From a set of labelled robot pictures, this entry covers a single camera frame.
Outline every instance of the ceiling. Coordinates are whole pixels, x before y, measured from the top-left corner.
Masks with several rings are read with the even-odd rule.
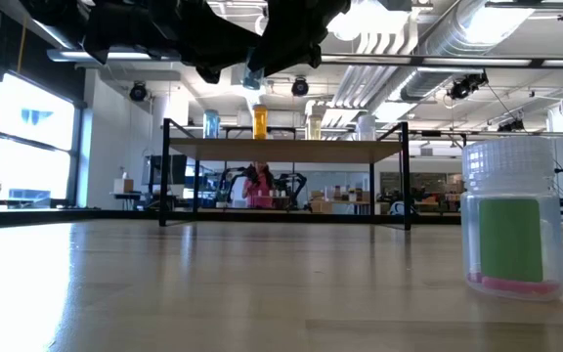
[[[419,32],[427,30],[452,4],[454,0],[433,0],[434,9],[423,12],[419,17]],[[18,0],[0,0],[0,9],[9,16],[22,19],[22,8]],[[222,15],[219,6],[213,10]],[[231,22],[235,22],[249,30],[255,30],[255,20],[261,11],[257,8],[225,7],[225,15]],[[506,40],[500,43],[490,54],[503,56],[563,56],[563,22],[553,17],[559,15],[557,10],[536,11],[531,18],[548,18],[546,20],[530,19],[525,21]],[[32,30],[41,33],[38,26]],[[354,53],[359,40],[344,42],[335,38],[333,34],[323,42],[324,53]],[[293,98],[290,87],[298,75],[307,77],[310,84],[310,99],[330,99],[338,88],[345,74],[345,66],[321,66],[312,69],[300,65],[268,77],[267,94],[262,102],[273,112],[305,110],[308,98]],[[207,84],[198,76],[192,67],[170,63],[114,63],[109,65],[109,71],[103,68],[102,78],[115,87],[131,86],[128,74],[145,71],[178,71],[179,81],[149,81],[148,87],[156,95],[169,94],[177,87],[186,87],[191,93],[190,116],[199,124],[205,109],[218,110],[222,116],[236,116],[239,111],[247,110],[245,98],[238,94],[236,88],[230,85],[231,70],[226,69],[218,85]],[[489,69],[490,85],[494,89],[484,88],[476,92],[467,101],[456,102],[451,107],[451,101],[445,98],[445,89],[438,90],[425,103],[418,105],[409,117],[413,129],[437,129],[456,127],[461,129],[493,129],[493,125],[505,119],[506,109],[523,108],[525,125],[529,130],[543,130],[545,128],[546,108],[557,104],[557,100],[544,97],[563,97],[563,70],[535,70],[535,69]],[[530,97],[531,91],[536,91],[536,97]],[[296,123],[296,118],[289,116],[287,123]]]

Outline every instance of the window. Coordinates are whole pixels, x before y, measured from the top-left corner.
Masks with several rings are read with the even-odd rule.
[[[66,199],[75,106],[11,74],[0,83],[0,199]]]

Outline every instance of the person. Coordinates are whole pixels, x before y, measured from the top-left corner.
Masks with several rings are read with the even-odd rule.
[[[242,197],[246,198],[247,207],[271,208],[273,199],[269,191],[273,189],[273,174],[266,162],[256,161],[250,168],[255,169],[251,177],[247,177],[242,187]]]

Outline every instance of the metal table frame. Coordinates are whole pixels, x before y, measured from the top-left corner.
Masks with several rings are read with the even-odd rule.
[[[166,221],[169,217],[169,209],[167,207],[168,200],[168,173],[169,173],[169,148],[171,143],[170,130],[171,126],[175,126],[182,133],[186,134],[189,138],[195,138],[193,134],[188,132],[178,123],[170,118],[165,118],[162,123],[162,170],[161,170],[161,186],[160,186],[160,210],[159,210],[159,225],[161,227],[166,226]],[[227,127],[226,128],[226,138],[229,136],[231,130],[250,130],[251,127]],[[269,130],[284,130],[294,133],[294,139],[296,139],[296,129],[290,127],[269,127]],[[410,136],[409,128],[407,122],[400,122],[391,128],[388,132],[384,133],[378,138],[377,141],[383,141],[391,134],[400,130],[399,142],[401,143],[401,151],[399,152],[399,172],[401,174],[402,182],[402,193],[404,197],[404,216],[403,225],[406,231],[411,229],[411,181],[410,181]],[[201,213],[198,211],[199,208],[199,169],[200,160],[195,160],[195,184],[194,184],[194,199],[193,199],[193,211],[189,216],[181,216],[181,219],[188,219],[193,221],[200,220],[226,220],[228,215],[235,215],[236,218],[241,218],[245,221],[271,221],[271,222],[283,222],[286,220],[291,220],[292,222],[333,222],[333,223],[365,223],[365,224],[381,224],[381,223],[395,223],[400,220],[400,216],[390,216],[390,215],[375,215],[375,165],[374,162],[368,165],[368,179],[370,182],[369,192],[370,192],[370,215],[311,215],[311,214],[242,214],[238,216],[233,213]]]

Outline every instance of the pink shirt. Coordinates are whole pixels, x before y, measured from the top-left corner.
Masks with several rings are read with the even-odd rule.
[[[258,174],[259,185],[253,185],[250,180],[244,181],[243,188],[247,190],[246,205],[250,208],[270,208],[273,206],[273,199],[269,197],[269,185],[266,183],[266,175]]]

